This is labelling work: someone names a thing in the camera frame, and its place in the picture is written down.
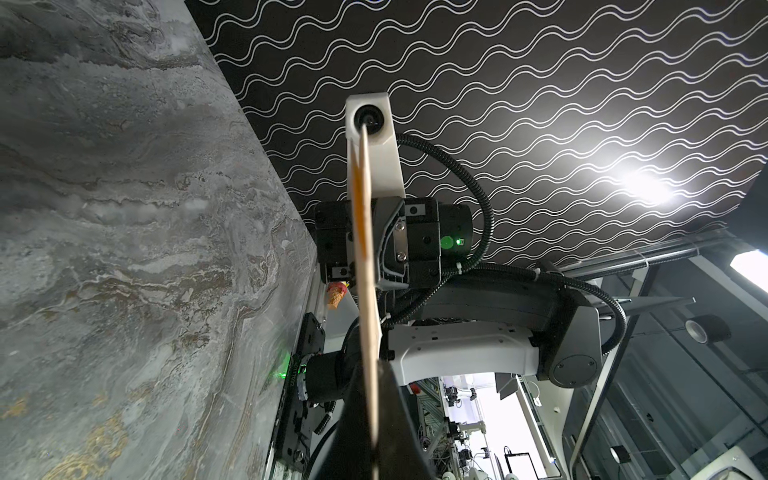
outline ceiling light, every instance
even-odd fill
[[[672,191],[664,182],[641,172],[627,175],[623,183],[632,196],[646,204],[660,205],[672,198]]]
[[[731,260],[730,267],[768,292],[768,255],[765,253],[759,250],[739,253]]]

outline camera lens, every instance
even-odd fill
[[[355,128],[360,130],[365,124],[369,135],[384,127],[384,114],[375,105],[363,105],[355,112]]]

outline black ceiling panel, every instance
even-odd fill
[[[499,263],[722,227],[766,162],[765,0],[187,6],[310,229],[345,194],[351,94],[388,91],[397,131],[475,175]],[[441,164],[400,153],[408,195],[478,209]]]

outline wooden stick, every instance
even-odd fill
[[[379,441],[379,344],[381,325],[376,306],[374,282],[373,232],[371,221],[371,170],[368,156],[368,131],[363,125],[360,131],[359,152],[349,142],[349,159],[352,162],[352,215],[355,247],[355,279],[360,311],[360,347],[362,372],[366,385],[368,424],[371,430],[371,452],[374,465],[372,477],[379,477],[376,454]]]

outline marble wall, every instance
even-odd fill
[[[184,3],[0,2],[0,477],[260,478],[314,255]]]

